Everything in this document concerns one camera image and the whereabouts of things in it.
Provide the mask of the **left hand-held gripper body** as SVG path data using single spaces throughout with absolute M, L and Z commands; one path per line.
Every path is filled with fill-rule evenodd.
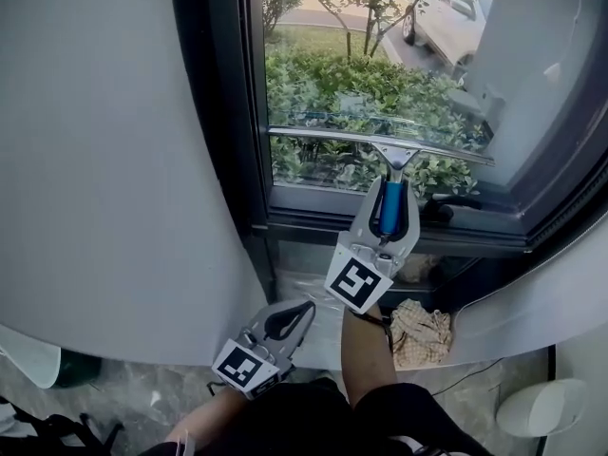
M 281 339 L 264 330 L 244 328 L 237 339 L 229 338 L 212 365 L 222 382 L 254 400 L 283 382 L 294 369 L 292 356 L 297 339 Z

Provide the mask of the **person's right forearm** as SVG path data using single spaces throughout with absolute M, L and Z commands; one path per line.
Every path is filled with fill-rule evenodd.
M 344 312 L 342 321 L 341 368 L 352 408 L 369 392 L 397 383 L 384 329 L 350 310 Z

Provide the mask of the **person's left forearm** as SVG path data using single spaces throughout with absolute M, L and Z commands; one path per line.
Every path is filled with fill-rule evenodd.
M 241 392 L 226 387 L 180 420 L 165 442 L 178 443 L 190 439 L 195 450 L 200 450 L 216 439 L 248 403 Z

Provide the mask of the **clear plastic sheet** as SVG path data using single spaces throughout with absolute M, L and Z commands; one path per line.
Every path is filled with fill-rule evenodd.
M 307 349 L 339 349 L 344 305 L 324 288 L 323 275 L 278 271 L 277 288 L 282 300 L 312 301 L 315 316 L 306 334 Z

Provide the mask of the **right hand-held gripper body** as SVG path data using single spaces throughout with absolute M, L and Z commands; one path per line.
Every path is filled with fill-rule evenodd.
M 357 314 L 366 313 L 392 286 L 416 244 L 416 233 L 382 243 L 378 237 L 341 232 L 324 289 Z

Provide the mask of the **beige checkered cloth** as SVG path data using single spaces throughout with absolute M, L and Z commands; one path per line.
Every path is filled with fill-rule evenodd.
M 407 299 L 392 312 L 390 333 L 396 369 L 436 366 L 451 348 L 451 316 L 428 312 L 419 301 Z

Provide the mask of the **black swivel chair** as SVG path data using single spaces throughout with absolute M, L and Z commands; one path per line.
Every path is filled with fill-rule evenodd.
M 123 430 L 115 423 L 101 440 L 86 413 L 78 421 L 60 414 L 41 420 L 0 396 L 0 456 L 112 456 Z

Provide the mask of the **green hedge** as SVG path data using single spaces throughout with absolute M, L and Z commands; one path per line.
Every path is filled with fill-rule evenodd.
M 335 129 L 418 140 L 481 153 L 484 127 L 450 100 L 453 79 L 383 59 L 297 49 L 266 56 L 268 118 L 273 126 Z M 367 143 L 272 137 L 273 179 L 365 192 L 388 171 Z

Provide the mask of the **large window glass pane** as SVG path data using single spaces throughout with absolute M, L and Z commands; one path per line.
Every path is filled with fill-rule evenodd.
M 406 171 L 419 198 L 433 193 L 478 197 L 491 188 L 509 191 L 553 140 L 608 28 L 608 0 L 493 0 L 465 72 L 447 65 L 428 45 L 408 45 L 403 23 L 388 32 L 373 57 L 365 56 L 366 10 L 348 7 L 342 16 L 351 29 L 351 58 L 383 59 L 459 84 L 450 100 L 484 127 L 489 142 L 481 153 L 495 165 L 422 152 Z M 273 50 L 348 58 L 344 30 L 317 0 L 303 0 L 280 19 L 274 38 L 264 40 L 265 79 L 266 56 Z

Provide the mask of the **person's black clothing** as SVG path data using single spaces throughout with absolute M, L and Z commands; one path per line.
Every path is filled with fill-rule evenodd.
M 351 407 L 333 380 L 282 383 L 246 403 L 200 448 L 176 442 L 139 456 L 492 456 L 430 393 L 400 383 Z

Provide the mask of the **white rounded toilet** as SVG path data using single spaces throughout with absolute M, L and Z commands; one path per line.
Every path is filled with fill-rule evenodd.
M 580 420 L 587 394 L 587 384 L 576 378 L 539 383 L 505 399 L 496 412 L 496 423 L 502 431 L 519 438 L 561 433 Z

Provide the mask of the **blue handled metal squeegee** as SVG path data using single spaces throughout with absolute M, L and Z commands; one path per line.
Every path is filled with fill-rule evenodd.
M 372 145 L 380 153 L 389 168 L 389 198 L 381 199 L 380 209 L 380 231 L 383 234 L 392 234 L 396 232 L 396 227 L 399 223 L 399 214 L 405 210 L 405 207 L 401 206 L 397 199 L 398 193 L 403 193 L 406 190 L 406 186 L 403 184 L 404 170 L 408 162 L 418 152 L 474 162 L 482 165 L 495 165 L 494 160 L 483 153 L 387 135 L 366 135 L 328 128 L 298 128 L 293 126 L 270 127 L 267 133 L 273 137 L 368 143 Z

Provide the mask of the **white shell chair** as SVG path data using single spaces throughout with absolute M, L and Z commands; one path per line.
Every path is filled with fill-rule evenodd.
M 39 341 L 0 325 L 0 352 L 38 388 L 72 388 L 101 372 L 102 359 Z

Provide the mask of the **small window pane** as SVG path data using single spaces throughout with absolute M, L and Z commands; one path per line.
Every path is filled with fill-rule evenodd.
M 276 266 L 283 271 L 325 276 L 333 257 L 333 246 L 279 240 Z M 394 278 L 400 287 L 434 290 L 477 261 L 464 256 L 410 254 Z

